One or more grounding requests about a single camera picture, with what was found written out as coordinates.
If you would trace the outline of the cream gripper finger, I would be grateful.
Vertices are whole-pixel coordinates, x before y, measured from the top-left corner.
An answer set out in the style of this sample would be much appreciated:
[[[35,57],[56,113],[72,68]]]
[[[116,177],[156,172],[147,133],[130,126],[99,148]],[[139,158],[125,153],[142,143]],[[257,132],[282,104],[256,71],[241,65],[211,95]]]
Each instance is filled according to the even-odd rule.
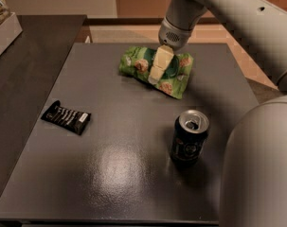
[[[148,82],[150,84],[155,85],[162,78],[173,56],[173,50],[169,46],[161,45],[157,48],[148,77]]]

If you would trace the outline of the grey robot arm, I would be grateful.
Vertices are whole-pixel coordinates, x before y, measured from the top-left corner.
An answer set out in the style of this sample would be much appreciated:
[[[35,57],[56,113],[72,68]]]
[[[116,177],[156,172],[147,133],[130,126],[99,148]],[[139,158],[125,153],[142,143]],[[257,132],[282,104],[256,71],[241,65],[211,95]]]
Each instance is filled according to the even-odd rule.
[[[266,0],[170,0],[159,42],[182,48],[210,11],[282,95],[249,111],[224,151],[220,227],[287,227],[287,11]]]

